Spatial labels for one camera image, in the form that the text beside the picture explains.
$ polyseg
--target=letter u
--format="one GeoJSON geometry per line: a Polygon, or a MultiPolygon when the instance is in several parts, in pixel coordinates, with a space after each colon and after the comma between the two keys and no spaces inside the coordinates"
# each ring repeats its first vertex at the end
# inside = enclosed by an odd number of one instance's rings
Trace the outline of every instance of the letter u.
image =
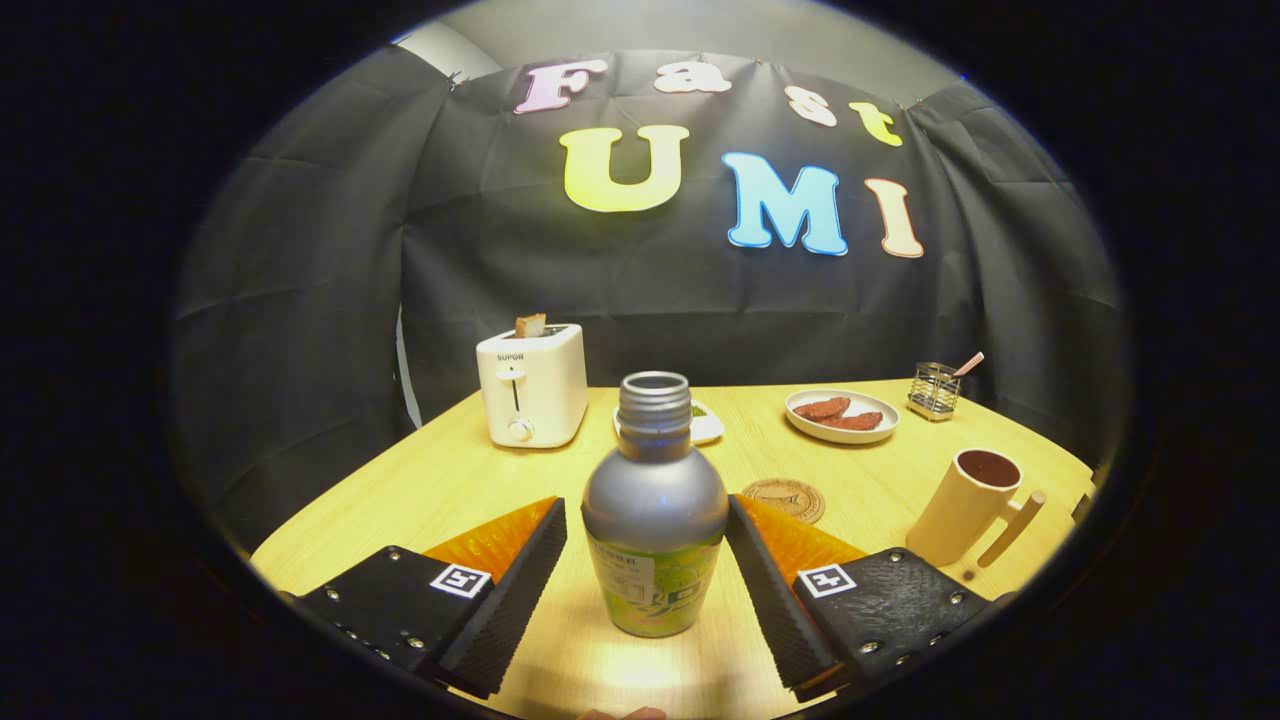
{"type": "Polygon", "coordinates": [[[645,126],[636,135],[649,141],[649,177],[635,184],[618,184],[609,177],[613,143],[622,137],[617,128],[588,128],[561,136],[568,149],[564,159],[564,193],[573,202],[596,213],[648,210],[671,200],[680,190],[680,141],[689,129],[680,126],[645,126]]]}

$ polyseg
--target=metal wire basket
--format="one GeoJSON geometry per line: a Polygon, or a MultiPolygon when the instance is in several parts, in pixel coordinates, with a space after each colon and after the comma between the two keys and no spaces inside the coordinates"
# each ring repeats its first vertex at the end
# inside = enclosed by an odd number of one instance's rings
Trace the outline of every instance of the metal wire basket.
{"type": "Polygon", "coordinates": [[[906,406],[929,420],[950,420],[960,402],[960,378],[955,372],[938,363],[916,363],[906,406]]]}

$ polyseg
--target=letter m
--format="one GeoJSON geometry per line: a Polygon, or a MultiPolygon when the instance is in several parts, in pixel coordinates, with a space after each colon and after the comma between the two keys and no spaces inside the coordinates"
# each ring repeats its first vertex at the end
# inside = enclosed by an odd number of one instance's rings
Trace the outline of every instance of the letter m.
{"type": "Polygon", "coordinates": [[[849,243],[840,237],[836,213],[840,178],[835,173],[813,165],[801,168],[788,191],[769,161],[759,155],[726,152],[721,160],[733,169],[737,179],[737,224],[728,231],[730,242],[741,247],[768,247],[773,242],[773,233],[764,227],[764,213],[768,213],[787,247],[795,245],[800,225],[809,218],[809,231],[800,238],[805,250],[820,255],[849,252],[849,243]]]}

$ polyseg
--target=small white dish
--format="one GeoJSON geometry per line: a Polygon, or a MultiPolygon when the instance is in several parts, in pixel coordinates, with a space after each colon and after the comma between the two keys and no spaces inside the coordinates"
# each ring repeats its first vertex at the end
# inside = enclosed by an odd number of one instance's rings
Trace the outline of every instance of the small white dish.
{"type": "Polygon", "coordinates": [[[899,414],[897,410],[879,400],[878,397],[872,397],[869,395],[863,395],[860,392],[850,392],[847,389],[803,389],[800,392],[791,393],[787,397],[787,420],[796,427],[800,432],[810,434],[818,439],[824,439],[827,442],[838,442],[842,445],[868,445],[872,442],[879,442],[888,436],[893,434],[897,428],[899,414]],[[810,402],[820,402],[823,400],[831,400],[833,397],[847,397],[849,409],[845,410],[844,416],[860,415],[863,413],[879,413],[884,415],[881,419],[879,425],[876,425],[873,430],[846,430],[842,428],[832,428],[829,425],[823,425],[820,423],[814,423],[813,420],[806,420],[800,415],[796,415],[795,409],[801,405],[809,405],[810,402]]]}
{"type": "MultiPolygon", "coordinates": [[[[694,445],[705,445],[722,434],[724,434],[724,423],[721,423],[719,418],[710,411],[709,407],[701,402],[694,401],[694,407],[698,407],[705,415],[695,415],[694,421],[689,424],[689,439],[694,445]]],[[[613,409],[613,432],[622,432],[622,423],[618,421],[618,409],[613,409]]]]}

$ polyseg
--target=green label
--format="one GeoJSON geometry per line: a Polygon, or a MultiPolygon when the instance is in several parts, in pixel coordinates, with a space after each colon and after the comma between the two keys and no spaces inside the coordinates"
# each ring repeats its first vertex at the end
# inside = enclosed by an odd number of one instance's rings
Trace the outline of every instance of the green label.
{"type": "Polygon", "coordinates": [[[673,635],[694,624],[716,569],[723,530],[676,552],[639,553],[586,534],[609,619],[648,638],[673,635]]]}

